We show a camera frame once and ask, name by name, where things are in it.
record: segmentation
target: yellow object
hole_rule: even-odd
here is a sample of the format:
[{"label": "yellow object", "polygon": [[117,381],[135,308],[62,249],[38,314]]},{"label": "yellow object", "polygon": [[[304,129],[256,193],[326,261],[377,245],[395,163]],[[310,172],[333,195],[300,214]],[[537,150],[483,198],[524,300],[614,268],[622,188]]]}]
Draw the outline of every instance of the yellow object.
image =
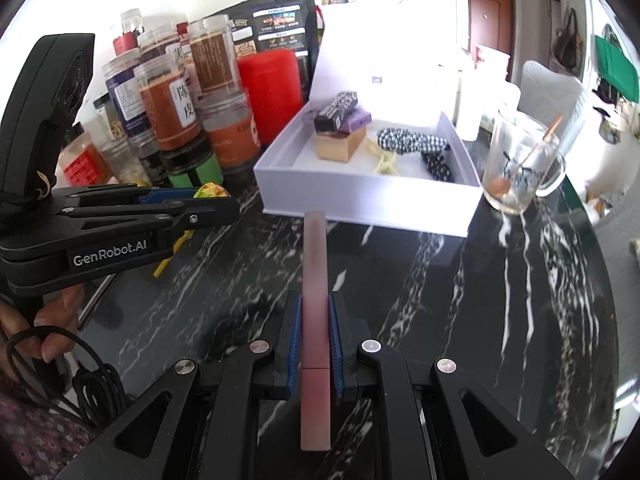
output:
[{"label": "yellow object", "polygon": [[[196,191],[195,195],[193,195],[194,198],[216,198],[216,197],[222,197],[222,196],[231,196],[231,195],[225,188],[223,188],[222,186],[219,186],[218,184],[214,184],[213,182],[207,182],[199,190]],[[178,252],[178,249],[182,247],[182,244],[185,243],[192,236],[193,236],[193,231],[185,231],[184,234],[176,240],[174,244],[174,255],[175,253]],[[169,265],[170,261],[171,261],[171,258],[167,258],[165,260],[162,260],[158,264],[158,266],[156,267],[156,270],[154,271],[154,278],[157,278],[158,276],[160,276],[160,274],[162,274],[162,272],[166,269],[166,266]]]},{"label": "yellow object", "polygon": [[366,126],[350,134],[316,134],[316,154],[324,160],[349,162],[366,135]]},{"label": "yellow object", "polygon": [[398,160],[396,152],[386,152],[380,148],[375,140],[369,137],[367,137],[367,151],[379,158],[378,165],[373,170],[374,174],[400,175],[396,170],[396,160]]}]

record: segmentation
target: human hand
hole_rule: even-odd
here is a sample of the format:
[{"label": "human hand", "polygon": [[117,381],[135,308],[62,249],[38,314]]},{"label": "human hand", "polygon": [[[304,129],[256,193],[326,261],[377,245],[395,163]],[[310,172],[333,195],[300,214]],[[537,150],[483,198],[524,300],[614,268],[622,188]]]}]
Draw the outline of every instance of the human hand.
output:
[{"label": "human hand", "polygon": [[[62,290],[60,297],[50,301],[36,314],[34,326],[53,325],[66,328],[70,332],[78,330],[78,310],[84,300],[84,287],[82,285],[70,286]],[[0,327],[7,337],[21,332],[29,327],[29,323],[12,306],[0,301]],[[4,345],[1,345],[0,367],[14,378],[11,370],[7,370],[8,362],[5,359]],[[49,363],[63,353],[70,352],[74,343],[60,334],[50,334],[44,341],[38,337],[30,337],[16,346],[23,357],[43,359]]]}]

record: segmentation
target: hanging bag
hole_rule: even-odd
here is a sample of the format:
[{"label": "hanging bag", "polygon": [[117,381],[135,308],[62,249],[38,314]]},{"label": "hanging bag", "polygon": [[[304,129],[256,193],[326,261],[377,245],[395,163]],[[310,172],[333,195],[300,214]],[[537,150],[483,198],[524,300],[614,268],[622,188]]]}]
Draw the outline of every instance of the hanging bag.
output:
[{"label": "hanging bag", "polygon": [[575,9],[569,11],[566,27],[556,41],[554,56],[558,63],[569,72],[572,72],[578,66],[578,22],[575,16]]}]

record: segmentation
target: person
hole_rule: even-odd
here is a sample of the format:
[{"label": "person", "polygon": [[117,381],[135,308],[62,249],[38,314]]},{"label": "person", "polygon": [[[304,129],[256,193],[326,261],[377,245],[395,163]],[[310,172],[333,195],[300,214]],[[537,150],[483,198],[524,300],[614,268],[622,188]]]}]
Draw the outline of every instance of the person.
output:
[{"label": "person", "polygon": [[[84,287],[62,290],[36,315],[35,326],[55,325],[78,330]],[[28,328],[13,307],[0,301],[0,327],[7,337]],[[73,342],[59,334],[43,341],[32,337],[17,346],[23,357],[50,362],[71,351]],[[27,396],[9,366],[0,343],[0,470],[3,480],[53,480],[89,442],[88,430],[68,418],[37,406]]]}]

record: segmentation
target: door frame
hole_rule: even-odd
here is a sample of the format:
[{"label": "door frame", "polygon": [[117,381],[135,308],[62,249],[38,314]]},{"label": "door frame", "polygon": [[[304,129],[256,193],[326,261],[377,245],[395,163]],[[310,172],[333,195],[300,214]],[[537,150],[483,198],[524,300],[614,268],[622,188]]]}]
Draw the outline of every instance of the door frame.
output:
[{"label": "door frame", "polygon": [[515,0],[515,23],[513,24],[513,69],[511,70],[511,82],[519,83],[520,81],[520,41],[521,41],[521,27],[522,27],[522,0]]}]

